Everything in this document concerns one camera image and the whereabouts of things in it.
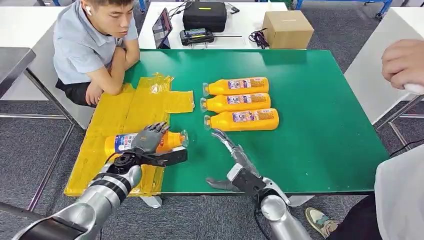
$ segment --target sleeve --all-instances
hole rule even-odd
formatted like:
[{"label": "sleeve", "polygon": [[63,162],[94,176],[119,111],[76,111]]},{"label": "sleeve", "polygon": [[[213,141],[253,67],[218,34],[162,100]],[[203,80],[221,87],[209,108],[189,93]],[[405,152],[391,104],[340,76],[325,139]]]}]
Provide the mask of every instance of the sleeve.
[{"label": "sleeve", "polygon": [[100,57],[88,46],[61,38],[58,40],[63,55],[82,74],[94,72],[104,67]]},{"label": "sleeve", "polygon": [[124,40],[134,40],[138,39],[139,34],[137,33],[136,21],[134,20],[134,15],[131,16],[131,22],[129,23],[128,34],[123,37]]}]

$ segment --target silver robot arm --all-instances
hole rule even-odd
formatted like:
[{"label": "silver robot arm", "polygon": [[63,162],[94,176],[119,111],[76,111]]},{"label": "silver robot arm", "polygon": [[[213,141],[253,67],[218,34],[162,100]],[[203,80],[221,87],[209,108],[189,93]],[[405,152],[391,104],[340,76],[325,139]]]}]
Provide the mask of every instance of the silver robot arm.
[{"label": "silver robot arm", "polygon": [[184,147],[154,153],[168,128],[165,122],[146,126],[133,141],[132,149],[116,152],[122,155],[102,167],[75,203],[32,223],[18,232],[13,240],[95,239],[109,216],[140,183],[141,165],[167,167],[187,160]]},{"label": "silver robot arm", "polygon": [[13,240],[93,240],[142,177],[139,165],[125,174],[106,164],[75,203],[21,230]]},{"label": "silver robot arm", "polygon": [[235,145],[219,129],[212,130],[212,136],[218,138],[229,150],[235,165],[226,175],[226,180],[207,178],[206,182],[213,188],[242,191],[255,198],[255,218],[257,212],[268,219],[274,239],[277,240],[312,240],[303,225],[291,215],[288,206],[290,200],[280,187],[271,179],[263,177],[248,159],[240,145]]}]

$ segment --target gray shirt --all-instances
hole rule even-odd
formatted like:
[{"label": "gray shirt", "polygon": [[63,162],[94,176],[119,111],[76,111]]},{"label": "gray shirt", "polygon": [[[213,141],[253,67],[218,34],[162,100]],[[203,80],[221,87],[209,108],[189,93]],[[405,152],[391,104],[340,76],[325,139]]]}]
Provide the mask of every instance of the gray shirt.
[{"label": "gray shirt", "polygon": [[[124,40],[138,38],[134,16]],[[80,1],[65,8],[57,17],[53,35],[53,64],[64,84],[91,82],[86,75],[108,67],[118,39],[97,31],[88,20]]]}]

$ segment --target sneaker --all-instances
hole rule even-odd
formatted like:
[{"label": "sneaker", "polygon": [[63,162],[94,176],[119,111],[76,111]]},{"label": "sneaker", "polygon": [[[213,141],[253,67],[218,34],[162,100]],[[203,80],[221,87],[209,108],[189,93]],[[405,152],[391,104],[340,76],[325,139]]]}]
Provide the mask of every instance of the sneaker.
[{"label": "sneaker", "polygon": [[330,236],[331,232],[337,229],[337,223],[335,221],[330,220],[328,216],[313,207],[306,208],[305,216],[309,224],[325,239]]}]

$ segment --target orange bottle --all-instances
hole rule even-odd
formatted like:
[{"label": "orange bottle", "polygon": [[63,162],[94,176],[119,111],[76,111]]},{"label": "orange bottle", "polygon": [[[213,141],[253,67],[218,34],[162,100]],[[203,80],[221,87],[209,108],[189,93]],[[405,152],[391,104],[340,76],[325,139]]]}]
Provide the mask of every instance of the orange bottle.
[{"label": "orange bottle", "polygon": [[268,93],[270,86],[266,77],[221,79],[214,83],[203,83],[203,95],[238,95]]},{"label": "orange bottle", "polygon": [[266,108],[246,111],[224,111],[215,116],[204,116],[204,125],[225,132],[274,130],[279,124],[276,109]]},{"label": "orange bottle", "polygon": [[[104,151],[106,152],[106,155],[110,156],[115,152],[131,149],[131,143],[136,136],[137,133],[108,136],[104,142]],[[159,146],[156,148],[156,152],[169,152],[173,148],[179,146],[187,147],[188,144],[189,135],[186,130],[183,130],[182,132],[167,131],[165,135],[163,135]]]},{"label": "orange bottle", "polygon": [[270,107],[270,95],[266,92],[228,96],[218,95],[210,99],[203,97],[200,99],[200,109],[202,112],[214,111],[215,113],[222,113],[227,111],[267,109]]}]

